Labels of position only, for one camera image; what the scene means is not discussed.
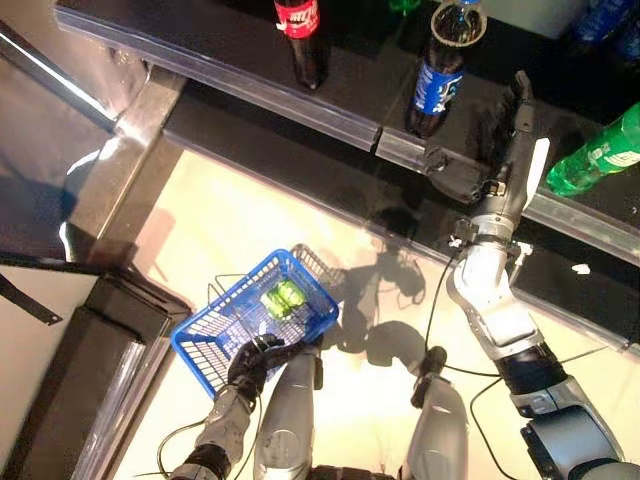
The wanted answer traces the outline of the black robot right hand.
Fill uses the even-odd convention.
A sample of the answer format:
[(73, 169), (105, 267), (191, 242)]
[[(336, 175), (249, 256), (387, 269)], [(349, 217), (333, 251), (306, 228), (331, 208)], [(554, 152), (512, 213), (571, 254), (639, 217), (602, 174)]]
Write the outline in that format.
[(533, 85), (519, 70), (499, 97), (474, 105), (465, 126), (464, 149), (455, 151), (427, 143), (424, 175), (447, 197), (513, 218), (526, 208), (536, 145)]

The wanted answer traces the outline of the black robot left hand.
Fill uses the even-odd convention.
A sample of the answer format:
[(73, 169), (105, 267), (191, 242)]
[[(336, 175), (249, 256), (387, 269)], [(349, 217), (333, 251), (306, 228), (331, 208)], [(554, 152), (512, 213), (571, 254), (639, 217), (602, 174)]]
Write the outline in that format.
[(262, 393), (267, 374), (288, 363), (307, 346), (304, 341), (286, 344), (271, 333), (254, 337), (233, 358), (227, 373), (228, 384), (235, 386), (247, 401), (253, 402)]

